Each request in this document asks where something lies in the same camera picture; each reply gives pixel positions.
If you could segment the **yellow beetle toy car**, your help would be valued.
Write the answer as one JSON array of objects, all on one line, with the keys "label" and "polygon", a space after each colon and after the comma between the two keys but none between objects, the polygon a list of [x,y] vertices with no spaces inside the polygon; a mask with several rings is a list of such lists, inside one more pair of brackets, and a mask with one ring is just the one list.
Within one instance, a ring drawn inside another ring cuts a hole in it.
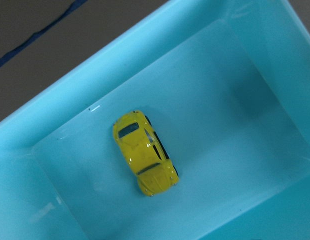
[{"label": "yellow beetle toy car", "polygon": [[179,182],[173,162],[142,111],[133,110],[121,116],[113,124],[112,133],[144,195],[163,193]]}]

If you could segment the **teal plastic bin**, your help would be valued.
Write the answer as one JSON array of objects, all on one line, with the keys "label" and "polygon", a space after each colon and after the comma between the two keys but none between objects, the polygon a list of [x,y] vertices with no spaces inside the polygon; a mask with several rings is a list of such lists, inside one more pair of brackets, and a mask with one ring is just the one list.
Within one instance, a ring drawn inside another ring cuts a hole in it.
[{"label": "teal plastic bin", "polygon": [[[179,173],[147,197],[141,110]],[[310,35],[286,0],[171,0],[0,123],[0,240],[310,240]]]}]

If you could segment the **brown paper table cover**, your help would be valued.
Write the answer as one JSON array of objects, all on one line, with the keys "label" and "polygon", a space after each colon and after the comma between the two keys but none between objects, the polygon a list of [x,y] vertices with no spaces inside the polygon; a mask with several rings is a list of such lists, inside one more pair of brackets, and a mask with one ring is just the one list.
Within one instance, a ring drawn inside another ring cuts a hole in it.
[{"label": "brown paper table cover", "polygon": [[0,0],[0,122],[163,4]]}]

